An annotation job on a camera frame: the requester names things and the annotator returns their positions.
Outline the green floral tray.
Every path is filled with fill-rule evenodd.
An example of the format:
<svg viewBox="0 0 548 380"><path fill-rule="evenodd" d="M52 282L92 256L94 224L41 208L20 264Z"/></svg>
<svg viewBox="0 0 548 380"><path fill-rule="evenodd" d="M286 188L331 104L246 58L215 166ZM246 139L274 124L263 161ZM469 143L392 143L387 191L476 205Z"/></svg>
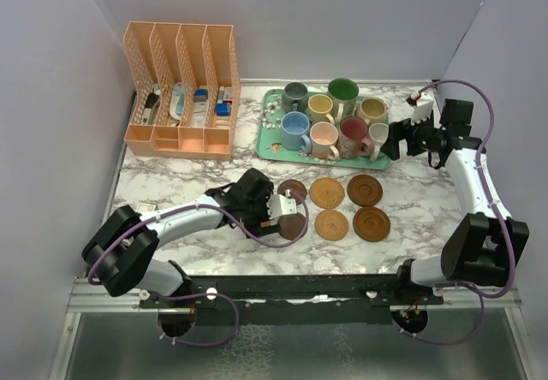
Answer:
<svg viewBox="0 0 548 380"><path fill-rule="evenodd" d="M285 163L327 165L351 169L384 170L392 164L392 161L383 154L379 154L375 161L371 161L369 157L334 161L319 159L302 150L291 151L284 148L281 143L283 132L281 123L284 115L281 105L282 94L282 88L274 88L267 90L264 95L256 141L256 151L260 157Z"/></svg>

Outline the peach plastic file organizer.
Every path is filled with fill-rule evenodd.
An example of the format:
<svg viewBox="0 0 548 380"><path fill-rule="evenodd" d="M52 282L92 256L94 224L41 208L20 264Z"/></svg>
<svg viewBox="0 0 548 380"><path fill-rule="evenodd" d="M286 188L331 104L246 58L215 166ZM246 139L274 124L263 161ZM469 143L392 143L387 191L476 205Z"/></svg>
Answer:
<svg viewBox="0 0 548 380"><path fill-rule="evenodd" d="M136 90L129 150L230 160L241 95L233 26L132 21L123 43Z"/></svg>

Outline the woven rattan coaster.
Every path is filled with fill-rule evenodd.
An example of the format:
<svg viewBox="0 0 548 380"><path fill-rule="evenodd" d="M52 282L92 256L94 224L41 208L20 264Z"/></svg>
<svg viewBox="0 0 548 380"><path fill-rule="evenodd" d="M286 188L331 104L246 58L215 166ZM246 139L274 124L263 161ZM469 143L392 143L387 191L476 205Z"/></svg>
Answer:
<svg viewBox="0 0 548 380"><path fill-rule="evenodd" d="M349 223L340 211L325 209L316 216L314 227L322 238L338 241L347 235Z"/></svg>
<svg viewBox="0 0 548 380"><path fill-rule="evenodd" d="M330 177L317 179L310 186L312 202L323 209L335 209L344 200L345 192L342 184Z"/></svg>

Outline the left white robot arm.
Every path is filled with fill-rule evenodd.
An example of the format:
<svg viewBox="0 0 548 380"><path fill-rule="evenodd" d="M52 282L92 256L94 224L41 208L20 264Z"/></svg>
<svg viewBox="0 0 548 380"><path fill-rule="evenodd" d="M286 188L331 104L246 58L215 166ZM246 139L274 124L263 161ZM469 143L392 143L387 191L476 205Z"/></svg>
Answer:
<svg viewBox="0 0 548 380"><path fill-rule="evenodd" d="M116 209L82 251L88 281L117 297L133 288L156 292L167 305L183 305L189 278L174 262L153 258L162 246L196 232L242 226L256 237L276 231L265 224L283 214L283 196L257 169L237 182L210 188L172 209L140 214L129 205Z"/></svg>

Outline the white speckled mug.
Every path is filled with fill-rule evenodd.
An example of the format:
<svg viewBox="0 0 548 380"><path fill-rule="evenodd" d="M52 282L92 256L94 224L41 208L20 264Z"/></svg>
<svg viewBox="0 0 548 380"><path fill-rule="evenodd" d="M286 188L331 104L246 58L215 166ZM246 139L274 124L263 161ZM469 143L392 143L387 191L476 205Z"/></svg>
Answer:
<svg viewBox="0 0 548 380"><path fill-rule="evenodd" d="M369 158L372 162L376 161L380 153L381 147L384 145L389 136L390 128L385 123L373 123L369 127L367 138L369 142Z"/></svg>

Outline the tan beige mug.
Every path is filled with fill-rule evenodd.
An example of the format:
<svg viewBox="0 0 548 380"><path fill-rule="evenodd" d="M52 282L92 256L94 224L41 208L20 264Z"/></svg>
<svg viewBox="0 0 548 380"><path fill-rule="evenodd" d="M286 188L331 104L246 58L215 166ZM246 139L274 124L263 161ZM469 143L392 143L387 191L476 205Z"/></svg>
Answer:
<svg viewBox="0 0 548 380"><path fill-rule="evenodd" d="M388 108L380 98L364 98L356 107L355 116L371 127L375 123L387 122Z"/></svg>

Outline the brown wooden coaster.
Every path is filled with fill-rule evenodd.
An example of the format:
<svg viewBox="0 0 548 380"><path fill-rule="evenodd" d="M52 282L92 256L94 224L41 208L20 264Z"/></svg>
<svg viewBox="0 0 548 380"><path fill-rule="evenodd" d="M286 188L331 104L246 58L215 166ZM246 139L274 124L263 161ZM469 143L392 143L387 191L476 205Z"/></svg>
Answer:
<svg viewBox="0 0 548 380"><path fill-rule="evenodd" d="M382 199L383 188L370 175L356 175L348 183L347 194L359 206L375 206Z"/></svg>
<svg viewBox="0 0 548 380"><path fill-rule="evenodd" d="M366 206L355 213L353 227L361 239L377 242L386 238L390 233L390 219L379 208Z"/></svg>

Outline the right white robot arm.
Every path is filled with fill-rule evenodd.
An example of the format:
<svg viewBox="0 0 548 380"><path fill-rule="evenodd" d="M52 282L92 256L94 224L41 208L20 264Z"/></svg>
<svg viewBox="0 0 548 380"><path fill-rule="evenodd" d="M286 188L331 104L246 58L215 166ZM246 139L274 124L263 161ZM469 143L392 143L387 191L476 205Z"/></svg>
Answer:
<svg viewBox="0 0 548 380"><path fill-rule="evenodd" d="M510 268L519 260L529 237L528 226L512 218L499 203L488 168L482 140L471 136L474 105L450 99L436 122L433 102L426 95L408 98L414 113L389 125L388 139L381 148L392 160L400 157L400 143L411 157L437 155L435 169L444 168L453 181L463 219L445 243L442 252L426 259L405 261L393 283L395 297L404 304L420 298L425 287L447 282L474 283L503 288Z"/></svg>

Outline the dark walnut coaster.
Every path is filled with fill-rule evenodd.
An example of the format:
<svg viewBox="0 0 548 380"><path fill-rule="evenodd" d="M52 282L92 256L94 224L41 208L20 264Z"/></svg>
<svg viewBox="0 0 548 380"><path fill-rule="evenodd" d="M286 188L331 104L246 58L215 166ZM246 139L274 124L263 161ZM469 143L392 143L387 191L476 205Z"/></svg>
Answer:
<svg viewBox="0 0 548 380"><path fill-rule="evenodd" d="M277 225L279 234L286 240L294 240L305 226L306 218L301 213L279 217Z"/></svg>
<svg viewBox="0 0 548 380"><path fill-rule="evenodd" d="M288 190L290 191L291 194L296 193L303 199L307 197L307 188L301 181L297 181L295 179L289 179L289 180L283 181L278 186L277 193L285 196Z"/></svg>

